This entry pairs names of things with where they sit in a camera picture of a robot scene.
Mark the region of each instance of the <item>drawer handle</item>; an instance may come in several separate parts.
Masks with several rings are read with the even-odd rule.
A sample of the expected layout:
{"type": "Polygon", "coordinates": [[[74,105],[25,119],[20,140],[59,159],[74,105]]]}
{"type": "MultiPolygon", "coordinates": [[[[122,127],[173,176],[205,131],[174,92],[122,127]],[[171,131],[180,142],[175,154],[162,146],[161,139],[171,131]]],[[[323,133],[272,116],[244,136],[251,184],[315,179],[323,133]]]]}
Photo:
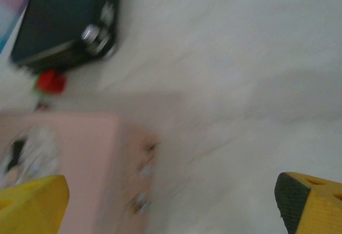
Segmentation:
{"type": "Polygon", "coordinates": [[[141,164],[140,167],[138,168],[139,174],[142,177],[149,177],[154,175],[155,167],[154,166],[145,166],[144,164],[141,164]]]}
{"type": "Polygon", "coordinates": [[[151,145],[147,146],[145,150],[147,151],[147,153],[153,153],[155,152],[156,147],[157,147],[157,143],[154,143],[152,146],[151,145]]]}
{"type": "Polygon", "coordinates": [[[146,192],[143,192],[133,199],[131,207],[134,214],[142,214],[148,210],[150,204],[146,199],[146,192]]]}

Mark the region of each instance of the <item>white floor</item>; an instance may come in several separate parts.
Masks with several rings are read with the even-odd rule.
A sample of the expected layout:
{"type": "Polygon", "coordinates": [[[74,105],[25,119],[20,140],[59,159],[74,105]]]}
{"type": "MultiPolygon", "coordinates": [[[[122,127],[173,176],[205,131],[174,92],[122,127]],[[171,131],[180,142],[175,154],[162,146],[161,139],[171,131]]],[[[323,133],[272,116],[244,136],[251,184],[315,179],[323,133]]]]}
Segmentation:
{"type": "MultiPolygon", "coordinates": [[[[120,31],[56,107],[162,133],[150,234],[287,233],[280,172],[342,182],[342,0],[122,0],[120,31]]],[[[0,106],[32,108],[9,49],[0,106]]]]}

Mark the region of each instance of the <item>red toy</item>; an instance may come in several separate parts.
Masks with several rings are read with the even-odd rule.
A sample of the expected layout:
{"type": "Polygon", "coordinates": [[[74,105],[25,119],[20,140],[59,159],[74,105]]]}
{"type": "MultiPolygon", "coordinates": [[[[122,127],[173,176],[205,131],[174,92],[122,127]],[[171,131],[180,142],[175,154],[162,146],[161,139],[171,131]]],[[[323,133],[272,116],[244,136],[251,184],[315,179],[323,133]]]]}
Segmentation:
{"type": "Polygon", "coordinates": [[[56,70],[43,72],[38,76],[35,90],[49,94],[61,94],[66,85],[66,77],[56,70]]]}

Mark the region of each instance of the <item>pink drawer unit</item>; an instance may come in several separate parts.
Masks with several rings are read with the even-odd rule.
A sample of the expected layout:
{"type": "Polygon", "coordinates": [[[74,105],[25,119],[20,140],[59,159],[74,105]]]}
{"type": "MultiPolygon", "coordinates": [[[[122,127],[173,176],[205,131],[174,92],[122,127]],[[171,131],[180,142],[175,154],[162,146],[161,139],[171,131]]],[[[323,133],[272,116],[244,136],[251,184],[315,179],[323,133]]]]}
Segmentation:
{"type": "Polygon", "coordinates": [[[0,157],[27,128],[57,133],[59,173],[70,189],[60,234],[145,232],[156,134],[109,113],[0,114],[0,123],[0,157]]]}

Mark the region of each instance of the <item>black case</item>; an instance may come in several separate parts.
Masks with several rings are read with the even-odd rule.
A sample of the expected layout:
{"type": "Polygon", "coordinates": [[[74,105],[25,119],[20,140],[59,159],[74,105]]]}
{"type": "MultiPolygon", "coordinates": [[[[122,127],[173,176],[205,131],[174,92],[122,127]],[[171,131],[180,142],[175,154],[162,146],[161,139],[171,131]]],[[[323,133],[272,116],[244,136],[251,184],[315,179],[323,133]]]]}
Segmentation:
{"type": "Polygon", "coordinates": [[[34,73],[65,71],[116,48],[120,0],[29,0],[11,61],[34,73]]]}

